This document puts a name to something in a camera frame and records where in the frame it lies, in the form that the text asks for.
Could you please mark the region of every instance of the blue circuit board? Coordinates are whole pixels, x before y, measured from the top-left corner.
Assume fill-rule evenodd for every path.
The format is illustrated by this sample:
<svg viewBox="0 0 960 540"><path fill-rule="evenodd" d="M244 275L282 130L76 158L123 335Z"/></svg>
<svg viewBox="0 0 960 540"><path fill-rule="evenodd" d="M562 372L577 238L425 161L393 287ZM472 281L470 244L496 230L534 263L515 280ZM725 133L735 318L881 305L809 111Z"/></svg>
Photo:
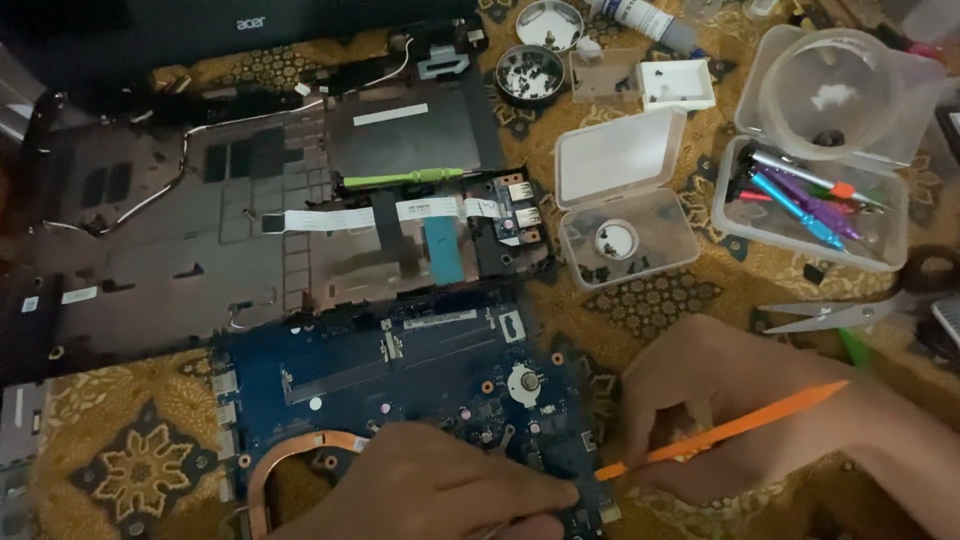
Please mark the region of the blue circuit board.
<svg viewBox="0 0 960 540"><path fill-rule="evenodd" d="M530 321L512 287L479 286L222 339L217 373L235 377L236 388L215 382L215 390L232 411L225 436L236 448L226 462L237 497L282 440L317 430L372 437L388 422L419 420L485 450L501 449L511 432L507 457L580 488L581 501L559 516L566 537L601 536L601 523L619 510L593 477L596 445L577 367L538 349ZM519 388L521 372L536 376L526 380L536 392ZM324 451L337 457L330 472L338 479L352 454ZM249 457L248 468L237 466L239 455Z"/></svg>

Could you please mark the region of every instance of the hand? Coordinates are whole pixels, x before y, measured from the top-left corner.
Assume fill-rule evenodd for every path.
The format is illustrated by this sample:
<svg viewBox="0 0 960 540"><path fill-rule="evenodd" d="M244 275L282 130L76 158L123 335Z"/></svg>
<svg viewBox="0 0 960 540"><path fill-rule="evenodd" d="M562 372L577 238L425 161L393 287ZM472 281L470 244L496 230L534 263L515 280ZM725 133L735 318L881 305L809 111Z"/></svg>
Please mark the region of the hand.
<svg viewBox="0 0 960 540"><path fill-rule="evenodd" d="M384 426L318 506L270 540L561 540L576 487L418 423Z"/></svg>
<svg viewBox="0 0 960 540"><path fill-rule="evenodd" d="M857 444L855 437L862 432L857 411L873 386L851 366L705 315L671 327L627 367L622 379L625 463L633 469L628 481L694 504L778 481L823 455ZM696 423L708 429L837 380L852 382L807 411L718 443L686 463L643 465L649 449L668 442L660 434L664 415L658 411L673 413L667 432L678 427L676 413L682 407L676 405L686 409L679 428L688 431Z"/></svg>

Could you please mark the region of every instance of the green screwdriver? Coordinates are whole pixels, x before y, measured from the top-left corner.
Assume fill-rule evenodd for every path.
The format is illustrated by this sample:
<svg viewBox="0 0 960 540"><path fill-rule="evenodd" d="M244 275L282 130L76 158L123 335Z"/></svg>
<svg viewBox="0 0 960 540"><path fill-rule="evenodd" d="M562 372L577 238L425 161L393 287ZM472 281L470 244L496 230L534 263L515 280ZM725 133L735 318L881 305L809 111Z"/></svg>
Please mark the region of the green screwdriver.
<svg viewBox="0 0 960 540"><path fill-rule="evenodd" d="M377 187L385 184L427 184L431 182L443 182L455 178L464 178L467 176L491 172L493 169L474 169L465 171L464 169L421 169L407 174L389 174L385 176L354 176L344 177L344 187L346 189L360 189L364 187Z"/></svg>

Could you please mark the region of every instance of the blue screwdriver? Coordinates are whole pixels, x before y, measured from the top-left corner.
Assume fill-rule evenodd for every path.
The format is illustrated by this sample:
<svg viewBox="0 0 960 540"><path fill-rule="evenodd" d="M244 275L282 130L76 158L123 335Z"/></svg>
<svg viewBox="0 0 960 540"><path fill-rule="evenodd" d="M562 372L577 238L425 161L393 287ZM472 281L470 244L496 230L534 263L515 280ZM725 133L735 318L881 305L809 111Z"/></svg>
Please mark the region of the blue screwdriver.
<svg viewBox="0 0 960 540"><path fill-rule="evenodd" d="M747 175L750 177L750 182L753 185L757 186L767 195L770 195L770 198L774 201L777 201L786 211L790 212L793 216L800 220L800 224L803 225L808 231L810 231L814 236L823 240L831 248L846 252L847 248L844 247L843 241L840 239L840 235L831 231L830 227L825 225L822 221L814 217L812 213L804 211L800 208L800 205L794 203L790 196L780 190L780 188L769 178L763 176L762 173L756 170L756 168L751 167L747 172Z"/></svg>

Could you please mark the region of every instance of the usb port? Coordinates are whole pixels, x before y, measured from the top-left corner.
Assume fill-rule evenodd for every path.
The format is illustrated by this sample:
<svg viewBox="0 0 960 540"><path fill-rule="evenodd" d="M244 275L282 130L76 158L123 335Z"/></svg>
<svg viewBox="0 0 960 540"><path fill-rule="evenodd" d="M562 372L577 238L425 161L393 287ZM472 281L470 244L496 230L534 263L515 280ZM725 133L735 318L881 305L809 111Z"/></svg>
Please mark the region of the usb port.
<svg viewBox="0 0 960 540"><path fill-rule="evenodd" d="M510 199L515 203L520 201L526 201L527 199L534 198L534 188L530 186L529 182L524 182L522 184L513 184L510 186Z"/></svg>
<svg viewBox="0 0 960 540"><path fill-rule="evenodd" d="M540 211L537 209L523 209L516 211L516 223L523 229L542 223Z"/></svg>

